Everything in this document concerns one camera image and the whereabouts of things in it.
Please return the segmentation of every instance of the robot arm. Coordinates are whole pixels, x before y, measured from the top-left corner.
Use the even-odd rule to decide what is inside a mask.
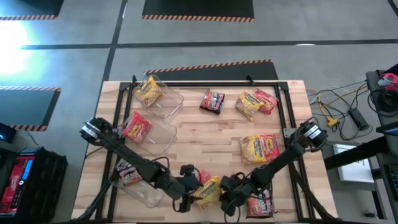
[[[274,175],[286,165],[303,156],[306,152],[305,148],[310,147],[310,151],[314,152],[326,143],[328,137],[326,132],[309,120],[298,127],[288,138],[289,145],[286,150],[269,164],[255,168],[242,179],[239,178],[241,173],[222,178],[220,187],[224,193],[220,197],[221,209],[227,215],[233,216],[235,208],[243,205],[248,197],[252,197],[251,195],[258,196],[263,193]]]

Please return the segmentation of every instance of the yellow noodle package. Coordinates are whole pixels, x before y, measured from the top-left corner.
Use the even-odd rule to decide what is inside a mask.
[[[243,91],[235,103],[236,109],[242,112],[242,114],[244,114],[251,121],[253,120],[253,116],[257,113],[262,105],[264,105],[264,103],[259,101],[247,90]]]
[[[203,187],[200,187],[193,196],[203,198],[197,201],[199,207],[204,210],[209,204],[217,202],[221,195],[220,178],[214,176],[208,180]]]
[[[263,141],[260,135],[246,136],[239,140],[242,151],[242,163],[267,162]]]
[[[146,106],[150,106],[155,103],[156,99],[163,94],[152,76],[145,81],[140,90],[136,90],[136,93]]]

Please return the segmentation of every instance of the red snack package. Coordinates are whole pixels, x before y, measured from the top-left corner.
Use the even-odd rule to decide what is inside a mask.
[[[272,184],[258,196],[259,199],[248,198],[248,214],[246,218],[272,218],[274,216],[274,202],[272,199]]]
[[[205,184],[206,182],[208,182],[211,178],[211,174],[205,170],[201,170],[200,173],[200,178],[198,177],[198,179],[200,179],[202,184]]]
[[[150,122],[135,111],[127,127],[124,129],[123,135],[135,143],[140,144],[151,126]]]
[[[278,148],[278,143],[276,142],[275,134],[261,134],[260,138],[265,145],[262,150],[264,151],[267,162],[270,162],[278,157],[280,152]]]
[[[271,96],[270,94],[257,89],[254,93],[254,97],[256,97],[259,101],[264,103],[264,106],[261,106],[259,111],[264,114],[271,114],[271,111],[275,108],[278,103],[277,98]]]

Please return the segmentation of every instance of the metal bracket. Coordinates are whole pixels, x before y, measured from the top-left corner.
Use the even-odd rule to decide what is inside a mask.
[[[297,128],[284,128],[284,137],[289,138],[296,130]]]
[[[119,91],[127,90],[131,86],[131,83],[120,83]]]
[[[247,75],[246,80],[249,80],[249,81],[250,81],[250,84],[251,84],[252,86],[255,86],[255,85],[256,85],[256,82],[254,82],[253,77],[252,77],[251,75]]]
[[[279,88],[283,89],[284,91],[289,90],[289,86],[287,85],[287,82],[278,82]]]

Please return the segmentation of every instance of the pink object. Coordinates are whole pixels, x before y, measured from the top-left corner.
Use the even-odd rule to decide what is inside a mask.
[[[398,91],[398,75],[393,73],[385,73],[380,75],[379,85],[380,83],[389,83],[389,85],[384,85],[385,90],[397,90]]]

